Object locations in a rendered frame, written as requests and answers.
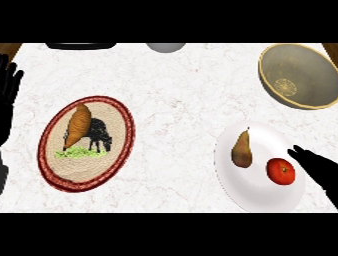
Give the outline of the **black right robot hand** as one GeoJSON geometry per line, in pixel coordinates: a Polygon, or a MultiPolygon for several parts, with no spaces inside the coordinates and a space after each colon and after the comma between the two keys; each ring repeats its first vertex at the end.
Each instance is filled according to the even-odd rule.
{"type": "Polygon", "coordinates": [[[338,163],[297,145],[287,150],[287,154],[299,163],[308,176],[320,185],[325,196],[338,209],[338,163]]]}

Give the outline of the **red tomato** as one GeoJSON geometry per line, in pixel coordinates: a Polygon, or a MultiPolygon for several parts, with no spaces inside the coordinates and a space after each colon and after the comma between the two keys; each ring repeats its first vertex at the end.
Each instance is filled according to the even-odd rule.
{"type": "Polygon", "coordinates": [[[294,181],[294,168],[281,158],[271,158],[265,165],[266,176],[278,185],[290,185],[294,181]]]}

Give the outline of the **white plate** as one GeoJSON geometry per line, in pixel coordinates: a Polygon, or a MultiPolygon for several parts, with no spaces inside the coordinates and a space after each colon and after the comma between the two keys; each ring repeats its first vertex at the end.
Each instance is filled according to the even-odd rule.
{"type": "Polygon", "coordinates": [[[221,133],[213,152],[213,164],[222,189],[234,203],[247,212],[290,212],[299,204],[305,190],[305,175],[300,166],[287,154],[291,143],[283,133],[256,121],[241,121],[221,133]],[[252,164],[240,168],[231,161],[231,148],[238,135],[249,134],[252,164]],[[290,185],[275,184],[266,176],[266,162],[284,159],[294,169],[290,185]]]}

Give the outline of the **red-rimmed plate with animal picture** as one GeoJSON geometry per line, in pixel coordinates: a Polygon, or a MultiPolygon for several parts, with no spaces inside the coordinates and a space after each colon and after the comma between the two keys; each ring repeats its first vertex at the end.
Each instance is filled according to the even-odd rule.
{"type": "Polygon", "coordinates": [[[98,187],[126,162],[135,138],[132,115],[125,105],[107,96],[85,97],[71,102],[52,117],[39,139],[37,167],[46,183],[64,192],[83,192],[98,187]],[[67,148],[64,134],[76,107],[83,105],[104,126],[111,143],[82,137],[67,148]]]}

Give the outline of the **grey bowl with yellow rim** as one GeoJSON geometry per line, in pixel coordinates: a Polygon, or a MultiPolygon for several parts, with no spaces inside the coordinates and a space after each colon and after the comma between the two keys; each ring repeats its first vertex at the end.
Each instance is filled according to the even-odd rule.
{"type": "Polygon", "coordinates": [[[257,59],[257,77],[272,99],[290,108],[318,110],[338,102],[338,68],[305,45],[268,46],[257,59]]]}

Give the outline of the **orange sweet potato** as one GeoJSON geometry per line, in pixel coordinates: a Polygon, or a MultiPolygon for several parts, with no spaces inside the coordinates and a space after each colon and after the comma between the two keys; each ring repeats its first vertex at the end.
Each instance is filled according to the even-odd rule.
{"type": "Polygon", "coordinates": [[[91,112],[88,107],[79,103],[67,124],[67,136],[63,149],[67,149],[83,137],[91,124],[91,112]]]}

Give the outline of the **brown green pear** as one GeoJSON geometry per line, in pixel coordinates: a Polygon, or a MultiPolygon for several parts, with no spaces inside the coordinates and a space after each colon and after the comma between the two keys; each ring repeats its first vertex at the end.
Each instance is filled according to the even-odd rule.
{"type": "Polygon", "coordinates": [[[249,146],[249,130],[244,130],[237,138],[231,149],[231,161],[240,168],[247,168],[252,164],[252,151],[249,146]]]}

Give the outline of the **black flat object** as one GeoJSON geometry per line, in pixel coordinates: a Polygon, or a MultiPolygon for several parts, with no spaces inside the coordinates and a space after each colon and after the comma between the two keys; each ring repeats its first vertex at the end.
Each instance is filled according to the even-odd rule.
{"type": "Polygon", "coordinates": [[[110,49],[116,43],[45,43],[46,47],[58,50],[98,50],[110,49]]]}

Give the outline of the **grey round object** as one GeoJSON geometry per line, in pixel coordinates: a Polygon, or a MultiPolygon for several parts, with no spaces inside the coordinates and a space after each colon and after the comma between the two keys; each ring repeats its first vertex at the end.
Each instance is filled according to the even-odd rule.
{"type": "Polygon", "coordinates": [[[182,48],[184,43],[148,43],[147,46],[159,53],[172,53],[182,48]]]}

